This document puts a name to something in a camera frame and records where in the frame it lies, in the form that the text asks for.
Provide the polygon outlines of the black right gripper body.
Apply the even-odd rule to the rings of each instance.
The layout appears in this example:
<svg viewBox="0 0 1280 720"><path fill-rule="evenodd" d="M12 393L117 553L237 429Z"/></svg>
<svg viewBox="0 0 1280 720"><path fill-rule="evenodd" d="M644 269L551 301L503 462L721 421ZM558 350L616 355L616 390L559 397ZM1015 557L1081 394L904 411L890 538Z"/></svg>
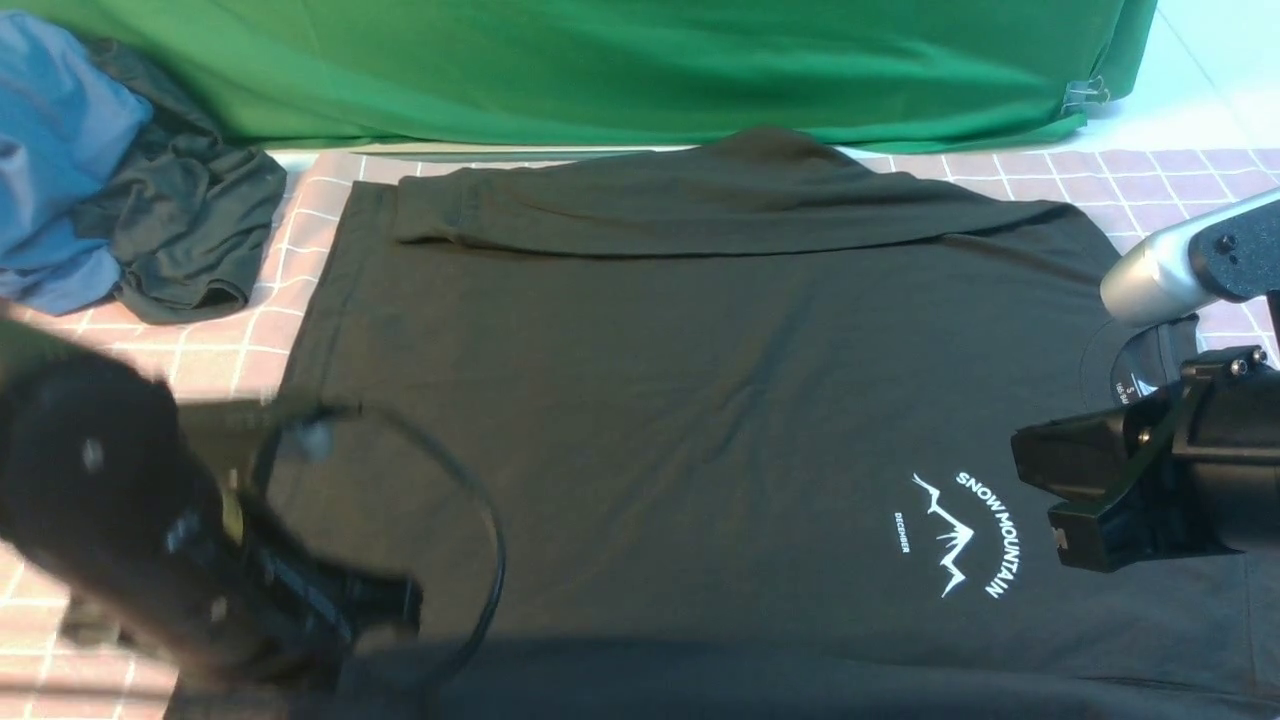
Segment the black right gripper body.
<svg viewBox="0 0 1280 720"><path fill-rule="evenodd" d="M1277 555L1277 370L1260 346L1194 356L1130 414L1133 561Z"/></svg>

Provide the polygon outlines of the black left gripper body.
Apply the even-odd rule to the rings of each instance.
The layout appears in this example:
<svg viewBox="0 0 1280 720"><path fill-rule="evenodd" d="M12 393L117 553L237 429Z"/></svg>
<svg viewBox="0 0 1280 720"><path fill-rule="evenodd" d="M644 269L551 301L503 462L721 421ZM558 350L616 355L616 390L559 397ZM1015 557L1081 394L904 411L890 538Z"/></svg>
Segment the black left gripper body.
<svg viewBox="0 0 1280 720"><path fill-rule="evenodd" d="M422 587L416 579L316 555L262 500L242 500L239 509L244 529L232 575L239 591L234 615L260 641L238 667L241 676L328 691L366 632L419 630Z"/></svg>

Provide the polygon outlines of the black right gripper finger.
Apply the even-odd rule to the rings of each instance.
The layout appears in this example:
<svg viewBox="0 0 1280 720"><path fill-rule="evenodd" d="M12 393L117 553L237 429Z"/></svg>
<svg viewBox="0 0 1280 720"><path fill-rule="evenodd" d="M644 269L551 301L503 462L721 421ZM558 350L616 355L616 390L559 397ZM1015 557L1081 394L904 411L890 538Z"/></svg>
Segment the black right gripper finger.
<svg viewBox="0 0 1280 720"><path fill-rule="evenodd" d="M1066 501L1117 500L1151 433L1148 413L1088 413L1024 427L1010 438L1021 483Z"/></svg>
<svg viewBox="0 0 1280 720"><path fill-rule="evenodd" d="M1116 573L1139 562L1216 555L1203 514L1171 497L1138 489L1108 503L1066 501L1047 512L1059 561L1066 568Z"/></svg>

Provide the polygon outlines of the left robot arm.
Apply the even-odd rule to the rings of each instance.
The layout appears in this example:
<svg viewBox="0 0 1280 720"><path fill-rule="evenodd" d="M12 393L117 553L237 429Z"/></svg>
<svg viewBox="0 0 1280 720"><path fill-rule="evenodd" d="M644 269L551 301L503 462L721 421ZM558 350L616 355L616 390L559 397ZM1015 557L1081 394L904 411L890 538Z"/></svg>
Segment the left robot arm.
<svg viewBox="0 0 1280 720"><path fill-rule="evenodd" d="M179 404L83 345L3 320L3 538L184 673L330 679L422 588L310 550L252 487L291 436L353 414L312 395Z"/></svg>

